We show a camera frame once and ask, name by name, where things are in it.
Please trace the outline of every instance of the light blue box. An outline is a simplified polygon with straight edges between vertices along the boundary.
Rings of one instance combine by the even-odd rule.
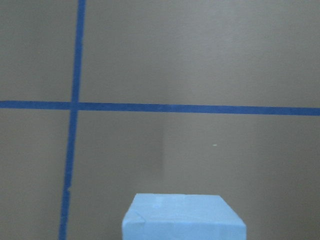
[[[245,223],[218,195],[138,193],[123,240],[246,240]]]

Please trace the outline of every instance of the gray wall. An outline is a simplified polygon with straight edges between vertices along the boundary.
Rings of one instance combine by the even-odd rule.
[[[317,0],[87,1],[82,102],[314,107]],[[0,100],[69,101],[77,2],[2,1]],[[0,109],[0,239],[58,238],[69,112]],[[221,195],[248,240],[318,240],[320,118],[79,113],[68,240],[135,193]]]

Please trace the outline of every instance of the vertical blue tape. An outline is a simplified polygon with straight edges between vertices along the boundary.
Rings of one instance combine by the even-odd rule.
[[[73,80],[72,80],[72,97],[71,97],[71,103],[70,103],[68,144],[67,144],[67,150],[66,150],[64,184],[63,184],[63,193],[62,193],[62,201],[61,201],[60,227],[59,227],[59,237],[58,237],[59,240],[67,239],[68,217],[69,217],[69,206],[70,206],[70,187],[72,183],[76,134],[77,134],[78,102],[79,102],[79,94],[80,94],[82,49],[83,49],[83,36],[84,36],[84,26],[85,26],[84,24],[85,9],[86,9],[86,0],[78,0]]]

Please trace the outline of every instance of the box top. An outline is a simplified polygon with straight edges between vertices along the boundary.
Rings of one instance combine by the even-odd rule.
[[[138,193],[122,223],[141,220],[245,227],[240,217],[218,195]]]

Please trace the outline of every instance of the blue tape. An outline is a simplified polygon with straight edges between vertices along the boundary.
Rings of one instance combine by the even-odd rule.
[[[59,240],[67,239],[67,228],[68,228],[68,217],[69,217],[69,206],[70,206],[70,187],[72,184],[76,133],[77,133],[78,102],[79,102],[80,80],[81,80],[83,36],[84,36],[84,27],[85,27],[85,24],[84,24],[85,10],[86,10],[86,0],[78,0],[73,80],[72,80],[72,97],[71,97],[71,103],[70,103],[68,145],[67,145],[67,151],[66,151],[64,184],[63,184],[62,201],[61,201]]]
[[[66,101],[0,101],[0,109],[69,110],[70,106]]]
[[[83,111],[320,116],[320,108],[79,102]]]
[[[223,106],[223,105],[177,105],[141,103],[99,103],[59,101],[0,101],[0,109],[47,109],[78,111],[199,113],[199,114],[253,114],[320,116],[320,108],[280,106]]]

